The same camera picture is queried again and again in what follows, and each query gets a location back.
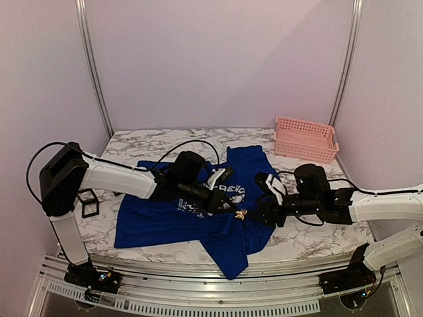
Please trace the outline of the silver brooch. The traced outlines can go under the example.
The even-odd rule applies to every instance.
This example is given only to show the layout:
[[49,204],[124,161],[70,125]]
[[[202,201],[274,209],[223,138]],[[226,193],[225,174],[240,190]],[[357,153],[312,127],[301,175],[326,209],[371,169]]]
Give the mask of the silver brooch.
[[238,210],[235,212],[235,218],[240,219],[242,221],[245,219],[247,215],[248,215],[248,211],[246,209]]

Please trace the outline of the blue printed t-shirt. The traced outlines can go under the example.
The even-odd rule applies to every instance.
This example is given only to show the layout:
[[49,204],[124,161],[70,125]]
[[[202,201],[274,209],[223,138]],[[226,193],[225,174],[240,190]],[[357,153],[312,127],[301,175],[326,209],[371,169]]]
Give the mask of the blue printed t-shirt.
[[[245,213],[257,210],[262,190],[254,177],[275,174],[260,145],[227,148],[224,167],[234,174],[217,188]],[[198,240],[224,276],[232,280],[249,266],[248,255],[260,252],[274,228],[232,214],[201,213],[183,198],[154,202],[126,195],[118,212],[115,248],[139,248]]]

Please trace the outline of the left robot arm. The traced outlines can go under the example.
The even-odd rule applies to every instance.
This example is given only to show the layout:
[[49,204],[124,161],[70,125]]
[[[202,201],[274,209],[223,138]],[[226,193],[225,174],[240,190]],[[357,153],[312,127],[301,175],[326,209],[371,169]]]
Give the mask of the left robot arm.
[[192,151],[178,154],[174,162],[164,168],[154,164],[150,168],[129,166],[99,158],[83,151],[76,142],[48,143],[43,149],[59,146],[61,149],[39,173],[40,193],[31,185],[26,187],[49,218],[61,250],[74,278],[85,287],[98,281],[82,240],[73,211],[77,196],[93,189],[128,194],[149,201],[171,201],[182,197],[211,214],[234,213],[237,206],[215,183],[230,171],[217,167],[205,184],[198,181],[206,160]]

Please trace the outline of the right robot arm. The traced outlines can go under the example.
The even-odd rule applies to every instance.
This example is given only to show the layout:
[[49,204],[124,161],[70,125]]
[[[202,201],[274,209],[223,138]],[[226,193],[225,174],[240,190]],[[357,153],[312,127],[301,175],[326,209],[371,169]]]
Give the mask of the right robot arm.
[[354,185],[334,190],[325,170],[315,164],[297,167],[297,191],[288,194],[275,175],[259,172],[254,181],[263,191],[258,209],[248,216],[269,227],[282,227],[287,217],[316,215],[323,223],[353,225],[364,221],[412,220],[417,224],[393,236],[356,248],[342,282],[357,287],[368,272],[422,251],[422,186],[389,192],[371,192]]

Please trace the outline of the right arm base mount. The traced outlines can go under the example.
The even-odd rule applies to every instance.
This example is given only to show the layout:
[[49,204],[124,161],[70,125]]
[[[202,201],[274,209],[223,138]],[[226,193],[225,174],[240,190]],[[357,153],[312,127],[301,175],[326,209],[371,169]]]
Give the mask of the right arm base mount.
[[367,299],[380,287],[386,266],[384,265],[379,269],[380,279],[377,283],[376,269],[369,269],[364,264],[364,254],[369,243],[358,246],[349,261],[348,267],[336,271],[330,271],[319,275],[319,286],[323,289],[324,294],[331,294],[348,289],[364,287],[371,284],[371,288],[361,296]]

